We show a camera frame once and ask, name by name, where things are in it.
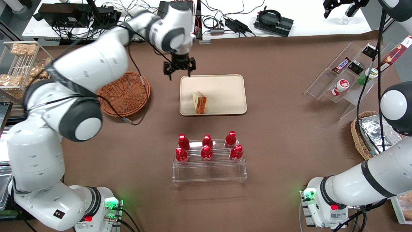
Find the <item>red bottle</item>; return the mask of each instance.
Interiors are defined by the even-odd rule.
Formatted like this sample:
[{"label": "red bottle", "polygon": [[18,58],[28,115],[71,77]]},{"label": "red bottle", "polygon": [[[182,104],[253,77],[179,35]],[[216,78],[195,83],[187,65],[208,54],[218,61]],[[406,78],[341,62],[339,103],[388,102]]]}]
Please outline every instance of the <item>red bottle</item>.
[{"label": "red bottle", "polygon": [[187,151],[183,150],[181,147],[176,148],[176,160],[179,163],[189,162],[189,155],[187,154]]},{"label": "red bottle", "polygon": [[205,135],[205,137],[203,138],[202,146],[206,146],[206,145],[208,145],[210,148],[213,147],[213,140],[210,137],[210,135]]},{"label": "red bottle", "polygon": [[202,161],[211,161],[213,156],[213,151],[208,145],[204,145],[202,151],[200,152],[202,156]]},{"label": "red bottle", "polygon": [[178,144],[179,147],[181,147],[183,150],[190,150],[189,140],[186,138],[184,134],[179,135]]},{"label": "red bottle", "polygon": [[243,156],[243,147],[242,145],[238,144],[234,148],[232,148],[232,151],[230,152],[230,159],[231,160],[237,160],[242,158]]},{"label": "red bottle", "polygon": [[225,140],[225,148],[232,148],[236,144],[236,132],[231,131],[229,134],[226,136]]}]

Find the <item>green light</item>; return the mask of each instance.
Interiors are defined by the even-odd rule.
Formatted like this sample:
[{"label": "green light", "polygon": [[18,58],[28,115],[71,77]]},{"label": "green light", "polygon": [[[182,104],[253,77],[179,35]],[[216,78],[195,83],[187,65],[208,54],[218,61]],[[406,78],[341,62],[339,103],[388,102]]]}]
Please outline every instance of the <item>green light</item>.
[{"label": "green light", "polygon": [[119,200],[117,200],[115,197],[109,197],[105,200],[105,208],[108,209],[113,209],[114,207],[117,207],[118,204]]},{"label": "green light", "polygon": [[309,198],[311,200],[313,200],[315,198],[315,194],[316,194],[316,189],[314,188],[307,188],[303,191],[303,194],[305,195],[306,198]]}]

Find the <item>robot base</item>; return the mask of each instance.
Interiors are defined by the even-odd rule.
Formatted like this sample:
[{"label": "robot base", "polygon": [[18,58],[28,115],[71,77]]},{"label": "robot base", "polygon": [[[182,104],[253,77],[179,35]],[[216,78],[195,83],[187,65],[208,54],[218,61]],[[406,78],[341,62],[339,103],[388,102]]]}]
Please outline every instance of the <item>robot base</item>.
[{"label": "robot base", "polygon": [[[336,228],[339,223],[343,223],[348,219],[348,208],[341,210],[332,210],[330,206],[323,199],[321,194],[321,181],[323,177],[316,177],[309,181],[307,188],[301,192],[302,204],[304,208],[305,217],[311,217],[316,227],[330,227]],[[310,201],[303,201],[306,198],[311,198]]]},{"label": "robot base", "polygon": [[117,200],[112,191],[106,187],[97,187],[101,194],[100,207],[90,222],[79,222],[74,226],[76,232],[111,232],[113,222],[103,221],[104,216],[118,216],[117,211],[107,209],[107,206],[116,204],[115,207],[121,207],[120,201]]}]

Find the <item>brown table surface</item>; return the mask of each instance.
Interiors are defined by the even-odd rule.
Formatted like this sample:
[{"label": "brown table surface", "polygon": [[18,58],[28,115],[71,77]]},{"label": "brown table surface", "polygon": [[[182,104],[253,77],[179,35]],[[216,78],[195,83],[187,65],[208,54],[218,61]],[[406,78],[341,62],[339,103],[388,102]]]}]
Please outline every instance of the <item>brown table surface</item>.
[{"label": "brown table surface", "polygon": [[[196,42],[190,53],[197,62],[193,75],[244,77],[248,111],[237,116],[180,115],[179,80],[186,73],[177,71],[169,81],[162,73],[162,57],[147,44],[132,45],[132,55],[152,89],[147,115],[136,127],[105,116],[103,129],[94,139],[83,143],[63,140],[66,184],[110,188],[125,200],[124,208],[144,232],[298,232],[302,186],[363,160],[350,132],[355,113],[339,121],[349,103],[316,101],[303,93],[350,41],[363,47],[376,37],[372,32],[224,39],[213,40],[211,45]],[[48,50],[56,56],[63,48]],[[135,71],[131,63],[129,70]],[[390,68],[382,88],[398,82]],[[363,101],[361,112],[377,109],[376,89],[375,85]],[[184,133],[190,139],[201,139],[208,133],[223,138],[230,130],[236,131],[244,146],[248,179],[243,184],[205,182],[177,188],[171,181],[177,136]],[[39,232],[53,231],[38,221],[31,223]],[[397,223],[387,202],[368,213],[365,231],[411,229]],[[23,222],[2,222],[0,231],[30,229]],[[304,224],[304,231],[329,230]]]}]

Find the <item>round wicker basket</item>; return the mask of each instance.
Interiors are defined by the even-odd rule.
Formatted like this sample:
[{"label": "round wicker basket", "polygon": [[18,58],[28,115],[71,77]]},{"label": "round wicker basket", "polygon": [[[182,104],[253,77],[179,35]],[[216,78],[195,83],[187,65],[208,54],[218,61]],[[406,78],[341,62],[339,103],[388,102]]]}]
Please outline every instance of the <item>round wicker basket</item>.
[{"label": "round wicker basket", "polygon": [[[105,97],[121,116],[130,116],[142,109],[150,96],[150,85],[144,76],[142,79],[144,85],[139,74],[126,72],[121,78],[100,88],[98,94]],[[117,116],[105,100],[99,98],[99,101],[103,112]]]},{"label": "round wicker basket", "polygon": [[[378,114],[376,111],[365,111],[359,114],[359,118],[369,117]],[[351,132],[353,141],[355,142],[356,150],[360,153],[360,155],[365,159],[372,158],[372,155],[369,152],[369,149],[366,147],[365,143],[362,140],[361,135],[359,134],[358,130],[356,129],[356,119],[351,124]]]}]

